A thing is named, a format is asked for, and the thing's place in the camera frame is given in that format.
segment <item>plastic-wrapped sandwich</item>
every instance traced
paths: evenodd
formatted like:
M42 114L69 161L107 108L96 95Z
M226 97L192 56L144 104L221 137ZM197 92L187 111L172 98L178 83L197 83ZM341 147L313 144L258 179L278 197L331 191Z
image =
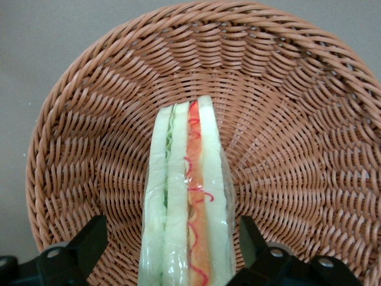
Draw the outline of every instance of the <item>plastic-wrapped sandwich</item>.
M149 154L138 285L225 285L236 266L234 206L211 98L162 108Z

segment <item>woven basket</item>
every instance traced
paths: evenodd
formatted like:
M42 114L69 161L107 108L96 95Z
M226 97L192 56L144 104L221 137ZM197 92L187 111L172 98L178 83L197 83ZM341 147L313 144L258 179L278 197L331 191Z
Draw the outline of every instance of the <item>woven basket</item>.
M149 146L160 107L211 95L236 218L302 260L381 280L381 88L331 34L252 2L156 10L90 46L53 87L33 132L27 205L39 250L105 214L93 285L135 285ZM238 229L238 269L243 267Z

